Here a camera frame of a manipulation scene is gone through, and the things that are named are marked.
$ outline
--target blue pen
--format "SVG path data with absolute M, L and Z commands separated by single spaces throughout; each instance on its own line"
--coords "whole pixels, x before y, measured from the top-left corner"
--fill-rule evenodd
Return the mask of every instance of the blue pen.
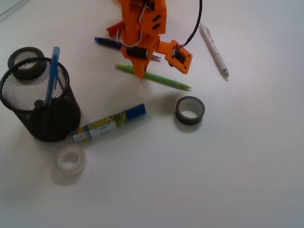
M 48 78 L 48 87 L 47 87 L 47 96 L 46 104 L 48 106 L 52 103 L 53 90 L 56 90 L 57 80 L 58 80 L 58 60 L 59 60 L 60 48 L 54 47 L 52 62 L 49 69 L 49 78 Z
M 120 50 L 122 48 L 122 44 L 119 43 L 119 42 L 116 42 L 112 39 L 108 39 L 108 38 L 100 38 L 100 37 L 95 37 L 95 41 L 98 43 L 98 44 L 101 44 L 101 45 L 104 45 L 104 46 L 108 46 L 108 47 L 111 47 L 111 48 L 115 48 L 117 50 Z M 160 59 L 162 57 L 156 55 L 156 54 L 153 54 L 152 56 L 152 59 Z

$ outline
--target black mesh pencil holder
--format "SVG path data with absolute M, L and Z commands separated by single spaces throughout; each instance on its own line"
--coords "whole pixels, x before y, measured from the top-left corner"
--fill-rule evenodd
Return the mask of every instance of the black mesh pencil holder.
M 2 103 L 34 137 L 46 142 L 65 139 L 80 122 L 80 109 L 69 85 L 69 75 L 60 63 L 52 103 L 46 105 L 50 62 L 50 58 L 26 59 L 6 72 L 0 82 Z

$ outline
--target clear tape roll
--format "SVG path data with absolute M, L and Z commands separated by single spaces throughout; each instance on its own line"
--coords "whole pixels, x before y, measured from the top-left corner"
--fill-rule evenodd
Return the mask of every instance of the clear tape roll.
M 81 146 L 69 144 L 56 154 L 55 167 L 63 175 L 80 174 L 86 167 L 86 153 Z

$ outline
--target black tape roll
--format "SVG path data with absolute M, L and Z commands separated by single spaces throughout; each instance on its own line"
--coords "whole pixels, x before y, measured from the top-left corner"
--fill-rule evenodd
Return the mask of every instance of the black tape roll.
M 197 117 L 189 118 L 184 116 L 182 111 L 193 111 Z M 196 97 L 186 96 L 178 101 L 176 104 L 175 115 L 176 118 L 184 125 L 196 125 L 201 122 L 205 113 L 205 105 Z
M 21 48 L 11 54 L 8 60 L 8 67 L 11 69 L 16 63 L 34 57 L 44 57 L 44 55 L 42 51 L 35 47 Z M 28 69 L 16 69 L 14 71 L 14 76 L 20 80 L 31 80 L 42 75 L 46 68 L 46 62 L 40 61 Z

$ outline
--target wire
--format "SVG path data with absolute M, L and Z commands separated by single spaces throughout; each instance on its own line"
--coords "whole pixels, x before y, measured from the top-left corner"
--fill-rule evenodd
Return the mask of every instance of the wire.
M 201 18 L 201 13 L 202 13 L 202 9 L 203 9 L 203 0 L 199 0 L 199 17 L 198 17 L 198 20 L 196 22 L 196 25 L 195 25 L 195 28 L 194 28 L 194 31 L 192 32 L 192 34 L 189 36 L 189 38 L 187 39 L 186 43 L 185 44 L 182 44 L 179 46 L 178 49 L 176 49 L 176 51 L 180 50 L 181 48 L 183 48 L 184 46 L 186 46 L 191 40 L 192 38 L 194 37 L 196 31 L 198 30 L 198 27 L 200 25 L 200 18 Z
M 6 14 L 7 12 L 11 11 L 13 8 L 15 8 L 16 6 L 18 6 L 19 4 L 21 4 L 23 1 L 25 0 L 21 0 L 18 3 L 16 3 L 15 5 L 13 5 L 11 8 L 9 8 L 8 10 L 4 11 L 3 13 L 0 14 L 0 17 L 2 17 L 4 14 Z
M 139 12 L 139 15 L 138 15 L 138 19 L 137 19 L 137 22 L 139 24 L 139 31 L 140 31 L 140 35 L 139 35 L 139 39 L 138 39 L 138 42 L 136 44 L 133 44 L 133 45 L 127 45 L 125 44 L 122 40 L 120 40 L 120 32 L 121 32 L 121 29 L 117 30 L 117 34 L 116 34 L 116 37 L 117 37 L 117 40 L 122 44 L 124 45 L 125 47 L 128 47 L 128 48 L 132 48 L 132 47 L 135 47 L 137 46 L 142 38 L 143 38 L 143 31 L 142 31 L 142 18 L 143 18 L 143 14 L 144 14 L 144 11 L 147 7 L 147 0 L 144 0 L 144 4 L 142 6 L 142 9 L 141 11 Z
M 143 6 L 142 4 L 139 3 L 139 0 L 137 0 L 137 4 L 140 5 L 140 6 Z M 147 8 L 148 10 L 151 10 L 149 6 L 146 6 L 146 8 Z

